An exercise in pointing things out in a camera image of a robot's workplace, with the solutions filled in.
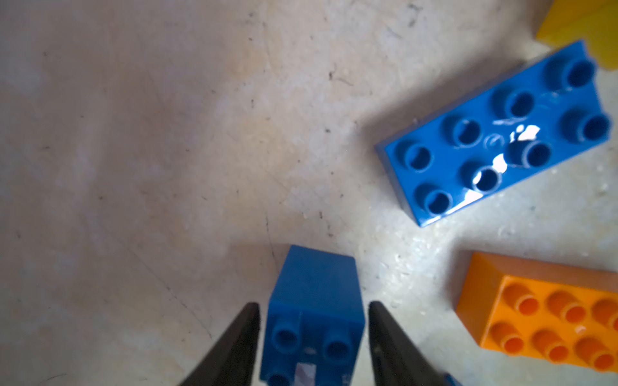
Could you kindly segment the yellow lego brick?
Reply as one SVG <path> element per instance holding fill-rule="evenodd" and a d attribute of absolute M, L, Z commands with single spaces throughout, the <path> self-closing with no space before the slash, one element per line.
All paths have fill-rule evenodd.
<path fill-rule="evenodd" d="M 551 48 L 582 40 L 602 69 L 616 71 L 617 1 L 556 0 L 535 38 Z"/>

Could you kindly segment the blue long lego brick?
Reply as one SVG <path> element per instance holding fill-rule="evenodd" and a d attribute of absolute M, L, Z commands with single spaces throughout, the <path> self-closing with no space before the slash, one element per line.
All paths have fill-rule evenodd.
<path fill-rule="evenodd" d="M 425 227 L 608 141 L 597 69 L 571 43 L 378 143 L 402 209 Z"/>

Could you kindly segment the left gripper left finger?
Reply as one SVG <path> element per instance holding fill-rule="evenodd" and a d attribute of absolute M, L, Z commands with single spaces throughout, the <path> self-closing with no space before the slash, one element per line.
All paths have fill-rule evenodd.
<path fill-rule="evenodd" d="M 260 332 L 260 307 L 248 302 L 181 386 L 251 385 Z"/>

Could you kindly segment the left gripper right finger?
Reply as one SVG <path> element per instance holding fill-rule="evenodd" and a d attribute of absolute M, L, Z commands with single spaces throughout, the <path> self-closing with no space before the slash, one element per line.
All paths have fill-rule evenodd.
<path fill-rule="evenodd" d="M 438 373 L 414 345 L 383 303 L 370 302 L 369 339 L 377 386 L 444 386 Z"/>

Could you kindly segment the blue square lego brick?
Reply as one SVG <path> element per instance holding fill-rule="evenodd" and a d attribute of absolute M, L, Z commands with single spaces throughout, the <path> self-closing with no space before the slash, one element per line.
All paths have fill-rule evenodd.
<path fill-rule="evenodd" d="M 353 257 L 292 245 L 270 296 L 261 381 L 291 385 L 298 364 L 315 384 L 349 385 L 365 329 Z"/>

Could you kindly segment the orange lego brick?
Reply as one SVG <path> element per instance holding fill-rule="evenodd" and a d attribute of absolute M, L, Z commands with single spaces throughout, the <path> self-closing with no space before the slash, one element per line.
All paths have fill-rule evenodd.
<path fill-rule="evenodd" d="M 617 274 L 474 252 L 455 313 L 479 347 L 617 370 Z"/>

